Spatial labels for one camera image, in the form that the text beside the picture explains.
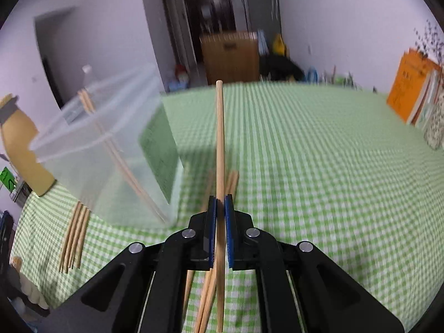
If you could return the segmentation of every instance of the silver screw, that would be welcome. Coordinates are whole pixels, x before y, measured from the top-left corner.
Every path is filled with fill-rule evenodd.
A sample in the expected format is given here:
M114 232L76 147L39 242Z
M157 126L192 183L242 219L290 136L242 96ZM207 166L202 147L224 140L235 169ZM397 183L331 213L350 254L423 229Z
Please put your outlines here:
M256 238L260 233L261 231L258 228L248 228L245 232L250 238Z
M309 241L303 241L301 244L299 244L299 249L305 253L310 253L313 250L313 244L311 244Z
M133 254L140 253L142 251L142 249L143 249L143 246L140 243L133 243L128 248L130 253L133 253Z
M196 235L196 232L193 229L185 229L184 231L182 231L182 236L184 238L193 238Z

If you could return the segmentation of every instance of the yellow bottle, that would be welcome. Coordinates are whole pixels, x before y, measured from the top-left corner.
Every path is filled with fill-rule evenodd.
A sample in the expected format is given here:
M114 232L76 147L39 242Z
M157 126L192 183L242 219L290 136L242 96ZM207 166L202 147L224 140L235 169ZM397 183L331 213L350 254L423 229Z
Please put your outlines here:
M0 130L6 154L31 189L42 196L54 184L54 176L36 161L28 149L38 130L17 105L17 97L6 95L0 101Z

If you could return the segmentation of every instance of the orange book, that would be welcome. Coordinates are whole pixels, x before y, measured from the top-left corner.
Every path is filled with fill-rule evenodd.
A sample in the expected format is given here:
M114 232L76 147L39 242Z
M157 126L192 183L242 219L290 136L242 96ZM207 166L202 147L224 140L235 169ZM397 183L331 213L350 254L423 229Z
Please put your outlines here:
M404 54L392 90L387 98L399 117L410 124L417 114L430 81L435 64L414 50Z

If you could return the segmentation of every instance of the gingham tablecloth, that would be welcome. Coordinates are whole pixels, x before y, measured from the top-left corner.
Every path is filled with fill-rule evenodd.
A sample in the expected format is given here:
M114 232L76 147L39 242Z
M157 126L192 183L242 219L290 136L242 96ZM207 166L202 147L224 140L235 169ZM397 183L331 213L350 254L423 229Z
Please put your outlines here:
M93 215L82 268L61 274L59 252L76 199L60 185L28 199L13 254L51 306L130 243L159 243L197 212L215 167L215 92L192 90L164 103L185 168L174 229L121 229ZM365 91L226 85L225 110L227 169L240 171L236 208L281 241L314 242L409 330L444 281L443 153L405 126L383 97ZM192 331L202 283L197 274L184 331ZM225 331L260 332L253 272L227 270Z

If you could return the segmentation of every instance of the doorway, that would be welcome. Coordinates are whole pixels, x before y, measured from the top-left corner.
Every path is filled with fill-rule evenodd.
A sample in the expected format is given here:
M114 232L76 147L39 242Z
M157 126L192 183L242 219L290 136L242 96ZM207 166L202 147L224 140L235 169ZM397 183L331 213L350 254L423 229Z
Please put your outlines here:
M185 0L196 62L203 62L200 37L236 31L231 0Z
M187 65L186 55L181 50L181 30L178 20L175 0L162 0L165 10L166 26L170 36L171 47L173 48L176 65Z

